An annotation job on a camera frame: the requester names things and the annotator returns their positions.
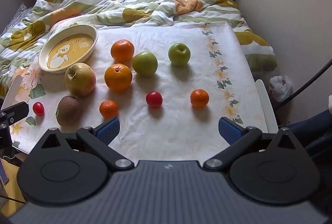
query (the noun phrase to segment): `white tablecloth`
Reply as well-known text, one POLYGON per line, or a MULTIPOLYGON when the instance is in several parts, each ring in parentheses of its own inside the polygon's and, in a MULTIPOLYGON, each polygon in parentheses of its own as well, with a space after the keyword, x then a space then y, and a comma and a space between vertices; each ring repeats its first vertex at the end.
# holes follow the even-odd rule
POLYGON ((251 125, 267 131, 248 63, 226 22, 132 26, 98 32, 96 48, 85 62, 94 70, 97 85, 93 93, 79 99, 83 114, 74 126, 60 127, 55 117, 60 99, 69 95, 64 74, 42 72, 36 62, 30 66, 16 101, 28 101, 29 116, 36 126, 30 118, 11 127, 12 139, 19 149, 29 153, 50 127, 59 127, 62 132, 75 132, 82 126, 96 127, 103 122, 99 105, 104 100, 115 100, 120 108, 120 133, 109 146, 135 163, 140 159, 204 162, 228 146, 218 132, 222 116, 243 127, 251 125), (105 84, 104 73, 113 64, 110 47, 119 39, 130 40, 135 54, 144 50, 153 52, 158 69, 151 78, 139 77, 133 71, 131 88, 113 93, 105 84), (182 68, 172 67, 168 59, 169 47, 178 42, 186 44, 191 51, 188 65, 182 68), (36 87, 38 90, 31 94, 31 89, 36 87), (192 108, 190 94, 194 89, 208 92, 207 107, 192 108), (159 109, 150 110, 145 102, 146 94, 152 90, 163 96, 159 109), (32 105, 37 101, 45 107, 44 118, 32 112, 32 105))

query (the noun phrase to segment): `pillow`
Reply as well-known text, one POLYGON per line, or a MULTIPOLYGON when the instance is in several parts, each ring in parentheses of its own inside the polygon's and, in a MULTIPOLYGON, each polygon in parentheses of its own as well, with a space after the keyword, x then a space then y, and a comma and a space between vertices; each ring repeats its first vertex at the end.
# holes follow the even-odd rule
POLYGON ((9 29, 13 28, 16 24, 20 23, 23 18, 29 16, 32 12, 32 7, 27 8, 23 3, 17 9, 14 17, 10 21, 10 23, 4 28, 3 32, 1 33, 0 37, 5 34, 9 29))

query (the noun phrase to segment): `metal screw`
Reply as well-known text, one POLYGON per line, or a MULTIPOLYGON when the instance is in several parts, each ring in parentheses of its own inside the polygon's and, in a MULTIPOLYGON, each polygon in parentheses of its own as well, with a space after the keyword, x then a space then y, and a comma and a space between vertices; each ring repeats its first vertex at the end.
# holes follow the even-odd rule
POLYGON ((115 161, 115 165, 120 168, 127 168, 132 164, 132 162, 128 159, 118 159, 115 161))
POLYGON ((209 159, 205 163, 211 168, 217 168, 222 165, 222 161, 219 159, 209 159))

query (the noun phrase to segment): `mandarin orange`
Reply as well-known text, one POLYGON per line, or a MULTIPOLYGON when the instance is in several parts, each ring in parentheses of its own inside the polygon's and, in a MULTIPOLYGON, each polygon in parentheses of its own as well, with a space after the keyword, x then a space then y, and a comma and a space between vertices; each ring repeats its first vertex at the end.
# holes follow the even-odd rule
POLYGON ((134 45, 126 39, 115 42, 111 47, 111 56, 118 63, 129 61, 134 55, 134 45))
POLYGON ((122 92, 130 87, 132 72, 129 67, 123 64, 110 66, 104 75, 105 83, 114 92, 122 92))
POLYGON ((203 89, 193 90, 190 95, 190 102, 195 108, 204 108, 209 99, 209 94, 203 89))
POLYGON ((105 119, 116 117, 118 114, 117 103, 113 100, 103 101, 99 106, 99 112, 105 119))

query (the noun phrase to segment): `yellow plate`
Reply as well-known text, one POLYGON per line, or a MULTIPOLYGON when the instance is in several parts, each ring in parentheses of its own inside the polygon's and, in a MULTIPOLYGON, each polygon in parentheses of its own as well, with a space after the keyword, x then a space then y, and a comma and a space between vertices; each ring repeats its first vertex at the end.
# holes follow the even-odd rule
POLYGON ((88 24, 70 26, 52 36, 40 51, 38 64, 47 72, 64 73, 93 52, 98 31, 88 24))

